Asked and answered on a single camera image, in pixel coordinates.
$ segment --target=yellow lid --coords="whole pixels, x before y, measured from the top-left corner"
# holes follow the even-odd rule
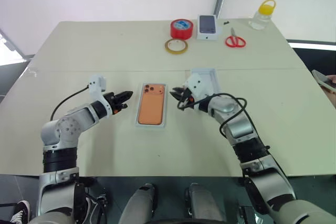
[[[274,5],[271,6],[271,5],[265,4],[268,1],[272,1],[274,3]],[[263,14],[263,15],[271,15],[273,13],[273,11],[274,11],[275,6],[276,6],[276,3],[275,3],[274,0],[265,0],[261,4],[261,6],[259,7],[259,12],[260,12],[260,14]]]

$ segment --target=red tape roll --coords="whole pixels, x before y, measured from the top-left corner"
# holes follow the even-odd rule
[[[174,39],[189,39],[193,34],[193,23],[187,19],[176,19],[170,23],[170,36]]]

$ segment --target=phone box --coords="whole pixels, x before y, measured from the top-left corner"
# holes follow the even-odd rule
[[[162,85],[164,88],[164,94],[163,94],[163,111],[162,111],[162,122],[161,124],[141,124],[139,123],[139,113],[140,113],[140,106],[141,106],[141,101],[142,101],[142,96],[143,96],[143,91],[145,89],[146,85],[151,85],[151,84],[155,84],[155,85]],[[139,103],[138,103],[138,109],[137,109],[137,116],[135,117],[135,125],[138,127],[145,127],[145,128],[163,128],[165,126],[165,121],[166,121],[166,104],[167,104],[167,85],[164,83],[143,83],[140,89],[140,98],[139,98]]]

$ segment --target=plastic bottle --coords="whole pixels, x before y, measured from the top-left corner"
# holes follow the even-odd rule
[[[273,2],[274,5],[268,5],[266,4],[267,2]],[[248,22],[250,26],[256,30],[264,29],[271,20],[275,6],[276,3],[274,0],[265,0],[259,7],[259,10],[255,13],[254,17]]]

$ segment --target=floor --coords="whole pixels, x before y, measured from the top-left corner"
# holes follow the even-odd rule
[[[295,49],[309,70],[317,69],[325,74],[336,74],[336,52]],[[0,67],[0,91],[5,95],[21,75],[26,63]],[[184,217],[184,189],[196,182],[204,185],[213,194],[224,218],[237,223],[237,206],[250,206],[245,189],[239,186],[237,178],[227,177],[98,177],[90,193],[108,195],[108,223],[117,223],[128,199],[142,184],[154,183],[159,191],[159,205],[154,219]],[[308,200],[322,209],[336,215],[336,178],[335,176],[292,177],[290,182],[297,197]],[[35,215],[37,201],[37,177],[0,175],[0,204],[26,199]],[[9,220],[13,208],[0,208],[0,219]],[[273,221],[264,216],[264,223]]]

